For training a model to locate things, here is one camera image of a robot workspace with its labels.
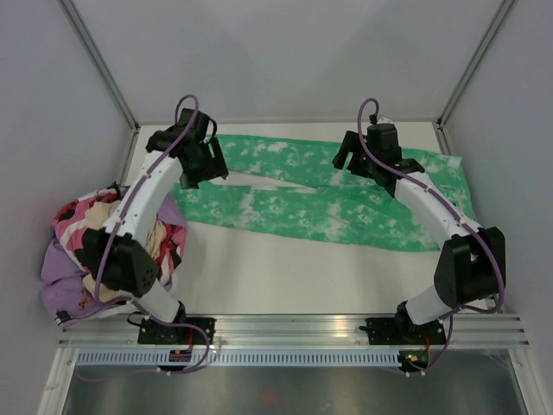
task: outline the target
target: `purple cloth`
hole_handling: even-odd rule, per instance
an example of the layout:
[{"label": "purple cloth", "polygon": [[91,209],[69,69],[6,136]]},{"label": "purple cloth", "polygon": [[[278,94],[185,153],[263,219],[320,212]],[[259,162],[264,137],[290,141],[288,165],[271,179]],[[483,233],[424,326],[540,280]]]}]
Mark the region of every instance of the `purple cloth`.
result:
[{"label": "purple cloth", "polygon": [[[121,188],[124,197],[128,188]],[[167,195],[157,212],[157,219],[170,225],[184,227],[188,224],[172,195]],[[41,295],[46,310],[53,318],[65,311],[70,317],[82,318],[102,310],[92,295],[83,286],[82,278],[86,272],[66,254],[60,242],[54,238],[46,250],[41,270]],[[165,288],[170,289],[169,282]]]}]

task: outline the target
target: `green cloth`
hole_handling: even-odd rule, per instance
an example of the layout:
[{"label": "green cloth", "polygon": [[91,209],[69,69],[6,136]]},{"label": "green cloth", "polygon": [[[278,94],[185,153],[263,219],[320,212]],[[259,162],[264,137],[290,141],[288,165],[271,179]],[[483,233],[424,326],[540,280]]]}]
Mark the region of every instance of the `green cloth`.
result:
[{"label": "green cloth", "polygon": [[[172,194],[188,220],[396,251],[438,249],[410,210],[373,180],[332,166],[338,143],[239,135],[221,135],[219,141],[229,170],[306,187],[203,182],[200,189],[185,190],[176,184]],[[415,158],[440,191],[473,217],[460,157],[408,149],[403,154]]]}]

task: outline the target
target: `gray floor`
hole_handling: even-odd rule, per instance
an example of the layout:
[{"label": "gray floor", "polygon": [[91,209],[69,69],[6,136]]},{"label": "gray floor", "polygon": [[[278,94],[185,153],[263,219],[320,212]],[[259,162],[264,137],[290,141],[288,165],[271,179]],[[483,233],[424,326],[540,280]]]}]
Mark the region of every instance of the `gray floor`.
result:
[{"label": "gray floor", "polygon": [[[82,367],[87,376],[129,370]],[[425,378],[382,368],[208,367],[85,383],[73,380],[70,415],[515,415],[526,414],[508,360],[448,352]]]}]

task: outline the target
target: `white wall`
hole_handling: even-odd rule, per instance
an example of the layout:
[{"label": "white wall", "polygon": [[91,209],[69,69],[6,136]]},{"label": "white wall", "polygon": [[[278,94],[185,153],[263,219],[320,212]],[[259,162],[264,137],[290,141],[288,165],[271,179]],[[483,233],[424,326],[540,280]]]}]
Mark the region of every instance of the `white wall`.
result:
[{"label": "white wall", "polygon": [[39,272],[50,222],[116,179],[130,131],[54,0],[0,2],[0,412],[36,413],[60,330]]},{"label": "white wall", "polygon": [[507,299],[553,392],[553,2],[518,2],[447,125],[482,223],[507,242]]},{"label": "white wall", "polygon": [[437,118],[500,0],[74,0],[139,122]]}]

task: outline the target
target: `tie-dye fabric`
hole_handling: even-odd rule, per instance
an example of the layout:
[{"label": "tie-dye fabric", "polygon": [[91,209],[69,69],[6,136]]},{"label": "tie-dye fabric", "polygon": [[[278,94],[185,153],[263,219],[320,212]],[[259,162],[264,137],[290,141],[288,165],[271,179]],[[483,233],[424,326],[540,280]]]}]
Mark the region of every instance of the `tie-dye fabric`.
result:
[{"label": "tie-dye fabric", "polygon": [[[172,194],[188,220],[290,238],[376,246],[396,251],[437,249],[429,232],[409,209],[374,181],[337,170],[332,159],[340,144],[256,136],[221,135],[229,170],[300,184],[220,186]],[[461,158],[431,151],[404,149],[434,184],[473,217]]]}]

